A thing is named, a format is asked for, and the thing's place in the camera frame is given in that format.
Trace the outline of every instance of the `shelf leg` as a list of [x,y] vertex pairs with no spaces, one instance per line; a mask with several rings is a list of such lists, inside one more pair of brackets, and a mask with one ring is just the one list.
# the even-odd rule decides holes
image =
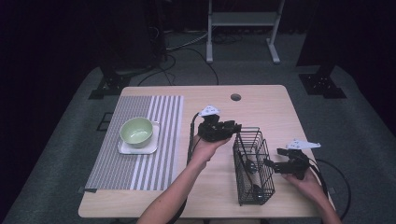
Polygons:
[[208,12],[207,12],[206,62],[207,62],[207,63],[213,63],[213,48],[212,48],[212,0],[209,0],[209,10],[208,10]]
[[274,63],[280,63],[280,59],[277,55],[274,42],[276,38],[277,28],[279,27],[280,23],[280,18],[282,17],[283,6],[285,6],[285,0],[280,1],[279,7],[276,12],[276,18],[274,22],[273,32],[271,33],[271,38],[267,38],[268,49],[270,50]]

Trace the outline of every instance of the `white shelf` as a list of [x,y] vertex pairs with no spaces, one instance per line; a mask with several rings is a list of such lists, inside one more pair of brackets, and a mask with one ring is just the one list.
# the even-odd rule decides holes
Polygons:
[[213,26],[274,26],[276,12],[213,12]]
[[275,64],[280,63],[274,42],[284,5],[285,0],[279,0],[277,11],[272,12],[214,12],[212,10],[212,0],[209,0],[206,62],[213,63],[212,30],[214,26],[272,26],[271,37],[266,39],[266,42],[273,62]]

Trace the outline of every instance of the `table hole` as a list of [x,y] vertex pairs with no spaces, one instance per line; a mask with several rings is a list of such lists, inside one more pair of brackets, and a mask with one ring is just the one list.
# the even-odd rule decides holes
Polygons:
[[240,101],[242,99],[242,96],[237,93],[234,93],[231,95],[231,99],[234,101]]

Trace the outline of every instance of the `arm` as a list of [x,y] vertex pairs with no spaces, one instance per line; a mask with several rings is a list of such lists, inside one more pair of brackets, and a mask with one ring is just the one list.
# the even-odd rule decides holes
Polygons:
[[137,221],[142,223],[166,223],[178,211],[189,195],[198,175],[205,169],[206,163],[215,154],[216,149],[229,139],[208,143],[199,136],[194,136],[195,149],[187,167],[180,173],[176,180],[155,199]]
[[294,175],[282,176],[315,204],[324,224],[341,223],[339,216],[335,213],[332,204],[323,193],[321,185],[310,169],[306,170],[303,180],[297,179]]

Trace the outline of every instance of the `human hand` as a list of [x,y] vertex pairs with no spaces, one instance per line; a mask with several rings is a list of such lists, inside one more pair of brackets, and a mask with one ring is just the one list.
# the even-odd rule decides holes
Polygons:
[[295,175],[291,174],[283,174],[282,176],[311,201],[317,203],[323,200],[323,197],[327,199],[326,195],[323,193],[322,186],[319,184],[317,177],[311,169],[305,171],[304,179],[302,180],[297,179]]
[[206,142],[206,140],[202,139],[199,135],[195,135],[192,143],[194,149],[191,160],[206,164],[206,162],[210,161],[213,155],[215,155],[216,149],[226,144],[228,141],[230,141],[230,138],[217,142]]

